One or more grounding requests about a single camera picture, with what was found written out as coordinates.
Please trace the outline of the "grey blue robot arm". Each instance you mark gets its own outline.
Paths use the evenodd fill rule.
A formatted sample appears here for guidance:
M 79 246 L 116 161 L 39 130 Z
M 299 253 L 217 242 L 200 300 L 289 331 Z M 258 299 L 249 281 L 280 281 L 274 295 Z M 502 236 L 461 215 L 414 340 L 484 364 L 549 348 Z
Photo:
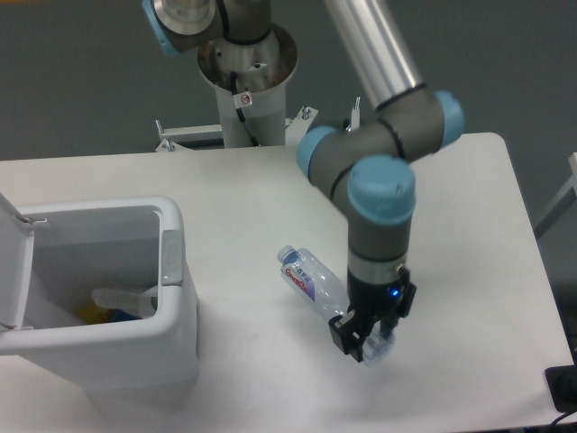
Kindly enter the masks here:
M 224 146 L 287 143 L 285 86 L 298 60 L 268 1 L 146 1 L 167 53 L 197 51 L 215 90 Z M 376 119 L 304 134 L 297 163 L 348 223 L 347 295 L 311 296 L 337 347 L 357 362 L 379 360 L 416 293 L 406 265 L 416 206 L 410 163 L 457 141 L 464 115 L 448 92 L 426 86 L 383 1 L 329 1 L 326 8 L 371 101 Z

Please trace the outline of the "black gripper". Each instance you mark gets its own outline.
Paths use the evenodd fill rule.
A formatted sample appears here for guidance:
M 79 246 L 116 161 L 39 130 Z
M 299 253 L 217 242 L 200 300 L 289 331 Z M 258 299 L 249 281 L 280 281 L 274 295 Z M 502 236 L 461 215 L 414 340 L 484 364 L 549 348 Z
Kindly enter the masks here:
M 334 344 L 357 363 L 363 361 L 362 347 L 374 326 L 377 337 L 390 341 L 393 330 L 412 306 L 417 286 L 410 280 L 410 270 L 401 266 L 392 281 L 369 283 L 347 271 L 347 294 L 350 300 L 344 316 L 328 321 Z

